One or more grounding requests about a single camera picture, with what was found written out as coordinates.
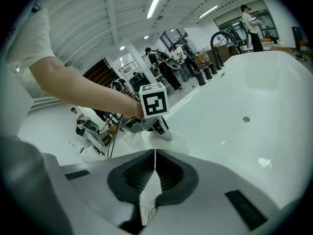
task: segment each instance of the white ceiling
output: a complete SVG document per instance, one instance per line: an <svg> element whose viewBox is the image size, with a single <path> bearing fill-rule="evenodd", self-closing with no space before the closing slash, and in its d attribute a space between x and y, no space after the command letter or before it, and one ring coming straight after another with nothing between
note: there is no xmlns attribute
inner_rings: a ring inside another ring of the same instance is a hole
<svg viewBox="0 0 313 235"><path fill-rule="evenodd" d="M124 40L197 26L201 13L216 4L219 14L235 0L160 0L146 19L151 0L40 0L48 8L51 45L56 56L73 67L91 68L106 55L120 51Z"/></svg>

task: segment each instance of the cube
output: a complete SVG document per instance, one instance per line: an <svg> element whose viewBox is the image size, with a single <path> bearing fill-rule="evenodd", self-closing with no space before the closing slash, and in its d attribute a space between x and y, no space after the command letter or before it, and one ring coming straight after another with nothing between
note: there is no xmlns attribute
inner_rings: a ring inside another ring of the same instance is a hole
<svg viewBox="0 0 313 235"><path fill-rule="evenodd" d="M166 88L162 83L140 86L139 96L145 118L170 113Z"/></svg>

